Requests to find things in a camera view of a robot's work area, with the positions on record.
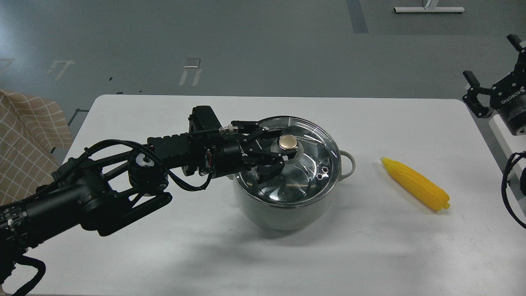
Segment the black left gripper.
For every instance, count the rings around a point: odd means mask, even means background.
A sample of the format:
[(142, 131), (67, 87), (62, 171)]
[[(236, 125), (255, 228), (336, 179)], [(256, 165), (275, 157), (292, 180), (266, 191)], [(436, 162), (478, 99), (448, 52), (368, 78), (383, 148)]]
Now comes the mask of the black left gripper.
[(262, 184), (281, 174), (287, 161), (294, 159), (298, 150), (271, 148), (263, 157), (260, 148), (255, 148), (256, 140), (269, 140), (280, 137), (282, 129), (270, 129), (258, 121), (233, 120), (237, 128), (232, 136), (222, 137), (223, 142), (213, 149), (213, 178), (220, 178), (256, 167), (256, 182)]

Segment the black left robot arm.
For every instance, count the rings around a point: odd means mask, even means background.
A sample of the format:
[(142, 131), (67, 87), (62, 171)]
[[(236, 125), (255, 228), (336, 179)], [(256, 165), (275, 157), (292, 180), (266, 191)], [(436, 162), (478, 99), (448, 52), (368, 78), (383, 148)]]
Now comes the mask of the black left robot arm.
[(263, 183), (299, 151), (296, 138), (261, 121), (221, 126), (210, 106), (194, 107), (188, 120), (188, 133), (149, 137), (146, 144), (100, 141), (61, 165), (50, 184), (1, 206), (1, 283), (17, 264), (36, 268), (15, 292), (27, 295), (46, 272), (44, 262), (25, 255), (29, 248), (77, 225), (109, 236), (169, 204), (169, 180), (197, 192), (213, 178), (255, 169)]

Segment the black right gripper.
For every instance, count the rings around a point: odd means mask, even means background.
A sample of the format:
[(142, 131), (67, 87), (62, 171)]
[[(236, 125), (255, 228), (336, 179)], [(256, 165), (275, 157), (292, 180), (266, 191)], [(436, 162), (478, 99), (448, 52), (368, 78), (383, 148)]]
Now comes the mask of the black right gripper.
[[(462, 75), (468, 83), (468, 89), (466, 90), (466, 95), (462, 97), (462, 101), (477, 118), (490, 118), (493, 110), (496, 110), (511, 135), (518, 136), (524, 135), (526, 131), (526, 41), (514, 34), (507, 35), (506, 39), (519, 53), (514, 70), (493, 85), (495, 90), (480, 86), (472, 71), (463, 71)], [(492, 108), (484, 106), (479, 101), (478, 95), (491, 96), (490, 106)]]

